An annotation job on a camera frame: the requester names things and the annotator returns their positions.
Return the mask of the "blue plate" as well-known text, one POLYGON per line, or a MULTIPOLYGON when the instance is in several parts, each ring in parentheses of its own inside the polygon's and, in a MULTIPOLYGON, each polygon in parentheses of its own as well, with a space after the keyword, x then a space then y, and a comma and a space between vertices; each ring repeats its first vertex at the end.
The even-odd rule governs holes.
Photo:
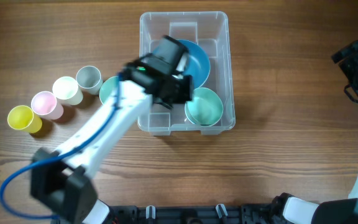
POLYGON ((200 87, 209 77, 211 65, 208 56, 200 46, 189 40, 163 36, 155 50, 146 60, 147 72, 160 82, 176 86, 180 90, 200 87), (188 66, 183 78, 174 76, 176 67, 184 53, 188 53, 188 66))

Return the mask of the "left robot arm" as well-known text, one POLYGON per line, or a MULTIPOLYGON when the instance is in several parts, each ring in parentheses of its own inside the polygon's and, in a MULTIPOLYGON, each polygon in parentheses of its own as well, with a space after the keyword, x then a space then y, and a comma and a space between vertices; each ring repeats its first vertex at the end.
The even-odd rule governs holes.
POLYGON ((190 101, 193 77, 184 73, 190 59, 179 40, 163 36, 157 48, 127 63, 117 87, 89 121, 53 152, 40 148, 29 165, 30 194, 51 209, 51 220, 103 223, 109 208, 92 184, 104 157, 138 116, 154 104, 168 109, 190 101))

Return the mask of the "green bowl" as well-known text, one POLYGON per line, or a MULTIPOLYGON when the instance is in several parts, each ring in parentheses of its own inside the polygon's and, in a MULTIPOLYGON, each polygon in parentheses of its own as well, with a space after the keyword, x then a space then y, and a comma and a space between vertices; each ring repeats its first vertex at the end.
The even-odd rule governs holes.
POLYGON ((213 126, 223 116, 223 103, 220 97, 209 88, 196 88, 193 99, 185 103, 187 119, 197 125, 213 126))
POLYGON ((111 93, 115 93, 117 89, 117 84, 119 83, 119 77, 114 76, 108 78, 101 86, 99 90, 99 99, 102 104, 106 102, 111 93))

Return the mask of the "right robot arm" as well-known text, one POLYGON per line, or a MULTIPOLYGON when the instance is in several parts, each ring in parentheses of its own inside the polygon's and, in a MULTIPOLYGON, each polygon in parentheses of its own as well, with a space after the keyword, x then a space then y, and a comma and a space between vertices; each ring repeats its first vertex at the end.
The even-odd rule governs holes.
MULTIPOLYGON (((348 79, 346 88, 354 91, 348 98, 358 104, 358 40, 331 58, 348 79)), ((358 223, 358 176, 348 198, 343 200, 317 204, 283 194, 272 202, 269 220, 272 223, 358 223)))

